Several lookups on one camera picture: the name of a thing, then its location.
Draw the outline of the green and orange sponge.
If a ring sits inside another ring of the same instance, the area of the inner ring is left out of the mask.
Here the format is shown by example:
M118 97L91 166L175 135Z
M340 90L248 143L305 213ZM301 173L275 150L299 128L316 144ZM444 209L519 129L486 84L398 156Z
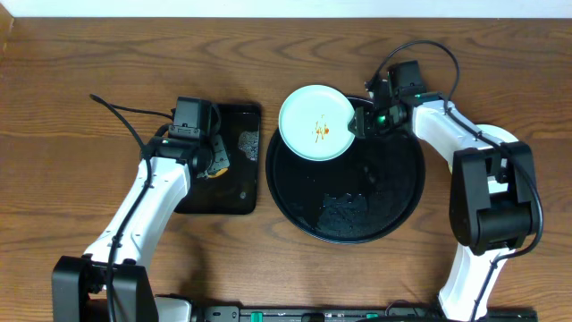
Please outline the green and orange sponge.
M214 178L217 178L217 177L222 176L222 175L225 174L228 170L229 170L229 168L228 168L228 167L225 167L225 168L222 168L222 169L218 170L216 173L209 173L209 174L207 175L207 177L214 179Z

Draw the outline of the light blue plate top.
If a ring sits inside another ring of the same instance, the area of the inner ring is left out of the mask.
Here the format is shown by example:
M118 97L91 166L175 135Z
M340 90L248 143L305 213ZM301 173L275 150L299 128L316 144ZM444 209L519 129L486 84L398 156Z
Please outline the light blue plate top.
M283 142L296 155L310 161L341 156L355 135L349 122L355 110L337 89L308 85L292 92L283 102L278 127Z

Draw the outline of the light blue plate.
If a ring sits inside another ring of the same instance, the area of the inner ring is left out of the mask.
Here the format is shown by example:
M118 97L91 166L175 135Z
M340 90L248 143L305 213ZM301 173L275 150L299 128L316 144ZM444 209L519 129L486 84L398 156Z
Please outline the light blue plate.
M494 137L500 142L512 143L517 142L518 138L505 129L491 125L491 124L478 124L477 127L486 135L491 138Z
M341 156L355 135L349 122L355 110L337 89L308 85L292 92L283 102L278 127L283 142L296 155L310 161Z

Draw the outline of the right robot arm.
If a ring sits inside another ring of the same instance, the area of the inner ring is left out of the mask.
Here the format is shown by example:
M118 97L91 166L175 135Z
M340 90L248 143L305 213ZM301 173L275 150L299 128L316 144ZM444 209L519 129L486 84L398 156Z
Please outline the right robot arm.
M448 320L487 318L487 301L505 263L529 253L542 236L532 150L478 127L418 77L374 78L366 90L366 107L355 112L351 131L370 139L406 130L449 164L449 219L458 246L439 306Z

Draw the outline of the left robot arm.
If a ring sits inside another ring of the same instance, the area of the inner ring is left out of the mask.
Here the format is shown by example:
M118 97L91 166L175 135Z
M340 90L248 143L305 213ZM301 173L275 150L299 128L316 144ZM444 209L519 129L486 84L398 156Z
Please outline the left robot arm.
M181 97L168 124L148 142L134 138L136 179L110 224L80 257L61 257L52 273L56 321L190 321L191 301L155 296L147 270L164 229L191 193L194 174L215 163L222 114L209 101Z

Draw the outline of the black rectangular tray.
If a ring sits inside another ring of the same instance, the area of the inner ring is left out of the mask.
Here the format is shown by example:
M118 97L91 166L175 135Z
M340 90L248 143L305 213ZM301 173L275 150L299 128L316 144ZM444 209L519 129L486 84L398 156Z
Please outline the black rectangular tray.
M261 106L220 104L219 108L230 168L214 179L197 179L198 173L193 173L189 194L175 209L179 214L248 215L256 207Z

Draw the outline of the round black tray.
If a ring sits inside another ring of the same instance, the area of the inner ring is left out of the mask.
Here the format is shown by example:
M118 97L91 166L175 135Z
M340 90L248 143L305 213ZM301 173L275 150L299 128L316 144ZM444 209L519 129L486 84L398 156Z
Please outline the round black tray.
M355 140L324 162L297 156L276 132L265 174L276 206L300 230L356 244L380 239L410 217L425 186L425 160L417 138L402 130Z

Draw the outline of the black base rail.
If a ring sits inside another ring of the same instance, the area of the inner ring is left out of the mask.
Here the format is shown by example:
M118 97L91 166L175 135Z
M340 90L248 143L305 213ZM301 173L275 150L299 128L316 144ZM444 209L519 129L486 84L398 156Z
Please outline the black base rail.
M184 322L375 322L444 321L437 309L400 304L389 309L241 308L222 305L200 307L173 294L155 297L161 321Z

